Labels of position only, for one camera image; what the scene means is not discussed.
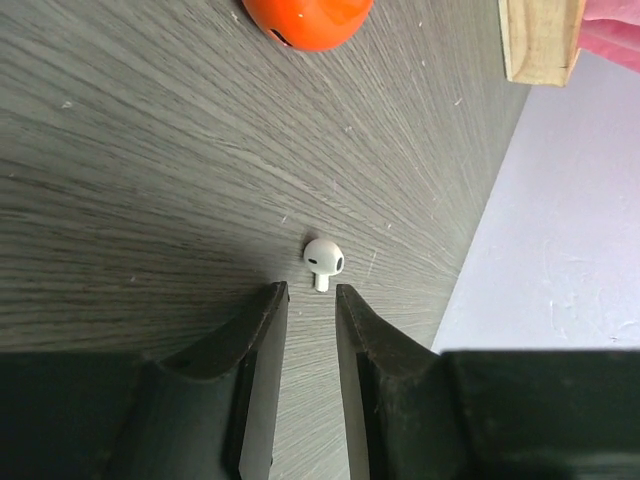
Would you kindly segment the orange earbud case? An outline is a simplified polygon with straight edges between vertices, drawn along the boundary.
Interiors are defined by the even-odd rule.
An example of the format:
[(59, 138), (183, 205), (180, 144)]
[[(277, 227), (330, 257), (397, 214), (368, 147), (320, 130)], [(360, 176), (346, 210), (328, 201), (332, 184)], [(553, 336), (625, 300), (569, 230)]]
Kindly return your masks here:
[(351, 39), (373, 0), (244, 0), (245, 10), (270, 38), (300, 51), (323, 52)]

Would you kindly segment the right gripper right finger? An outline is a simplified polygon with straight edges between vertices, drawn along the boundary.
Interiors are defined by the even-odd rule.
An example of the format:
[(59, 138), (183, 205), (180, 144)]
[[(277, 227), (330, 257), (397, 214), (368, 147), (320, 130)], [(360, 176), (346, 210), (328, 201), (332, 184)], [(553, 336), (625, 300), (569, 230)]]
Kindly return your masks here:
[(434, 353), (336, 289), (354, 479), (635, 479), (639, 355)]

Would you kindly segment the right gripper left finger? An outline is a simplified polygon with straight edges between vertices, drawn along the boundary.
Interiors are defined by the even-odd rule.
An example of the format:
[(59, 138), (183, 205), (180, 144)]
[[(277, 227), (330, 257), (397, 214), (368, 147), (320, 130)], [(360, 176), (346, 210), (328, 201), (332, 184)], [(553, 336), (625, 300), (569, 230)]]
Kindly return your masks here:
[(5, 479), (265, 479), (289, 294), (263, 287), (164, 359), (133, 352), (1, 357)]

